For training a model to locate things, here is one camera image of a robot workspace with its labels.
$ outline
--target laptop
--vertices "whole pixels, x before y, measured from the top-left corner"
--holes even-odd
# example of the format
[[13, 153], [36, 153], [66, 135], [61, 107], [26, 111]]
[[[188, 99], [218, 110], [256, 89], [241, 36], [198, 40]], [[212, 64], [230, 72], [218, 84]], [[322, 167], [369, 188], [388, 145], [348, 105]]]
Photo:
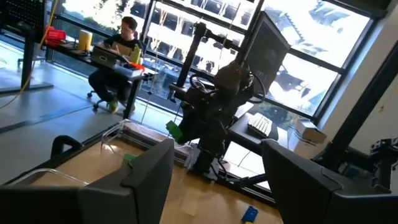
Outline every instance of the laptop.
[[108, 68], [113, 68], [116, 62], [120, 60], [122, 63], [129, 63], [130, 61], [123, 55], [104, 47], [95, 46], [91, 54], [91, 61], [103, 65]]

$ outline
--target keyboard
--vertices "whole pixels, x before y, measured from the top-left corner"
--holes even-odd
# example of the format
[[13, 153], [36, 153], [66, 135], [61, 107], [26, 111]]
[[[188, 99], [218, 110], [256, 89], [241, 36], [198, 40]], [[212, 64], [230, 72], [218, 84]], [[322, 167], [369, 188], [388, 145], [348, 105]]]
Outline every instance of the keyboard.
[[248, 128], [264, 138], [268, 138], [272, 121], [260, 113], [256, 113], [248, 122]]

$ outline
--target computer monitor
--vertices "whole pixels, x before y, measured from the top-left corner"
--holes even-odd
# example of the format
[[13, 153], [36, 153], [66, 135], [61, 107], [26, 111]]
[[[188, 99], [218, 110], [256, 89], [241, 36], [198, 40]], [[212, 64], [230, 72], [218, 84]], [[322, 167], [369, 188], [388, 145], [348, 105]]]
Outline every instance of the computer monitor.
[[[263, 82], [266, 92], [268, 92], [290, 45], [264, 11], [259, 14], [255, 25], [244, 59], [251, 71]], [[256, 79], [254, 80], [254, 92], [262, 94], [262, 88]]]

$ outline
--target green sneaker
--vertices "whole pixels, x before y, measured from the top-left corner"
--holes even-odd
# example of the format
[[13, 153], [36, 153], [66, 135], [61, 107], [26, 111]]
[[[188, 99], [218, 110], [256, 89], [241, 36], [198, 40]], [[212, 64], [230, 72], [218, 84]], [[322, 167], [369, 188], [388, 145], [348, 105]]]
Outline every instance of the green sneaker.
[[112, 102], [109, 102], [107, 106], [109, 112], [116, 113], [118, 112], [119, 109], [119, 102], [117, 100], [116, 101], [114, 100]]

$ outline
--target green object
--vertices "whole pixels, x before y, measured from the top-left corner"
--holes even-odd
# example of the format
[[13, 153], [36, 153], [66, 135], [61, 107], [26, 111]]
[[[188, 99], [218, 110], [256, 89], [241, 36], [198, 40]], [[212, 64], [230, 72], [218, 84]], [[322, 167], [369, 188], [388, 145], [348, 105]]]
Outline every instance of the green object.
[[119, 109], [119, 102], [117, 100], [108, 103], [109, 112], [116, 113], [118, 109]]
[[134, 51], [131, 53], [130, 62], [134, 62], [134, 63], [138, 64], [140, 55], [141, 55], [141, 49], [136, 44], [134, 46]]
[[166, 124], [166, 129], [169, 131], [170, 135], [178, 141], [182, 137], [182, 131], [173, 121], [169, 121]]
[[131, 161], [134, 160], [135, 158], [137, 158], [137, 156], [126, 153], [126, 154], [124, 155], [124, 157], [123, 157], [123, 163], [124, 163], [124, 164], [127, 164], [128, 162], [131, 162]]

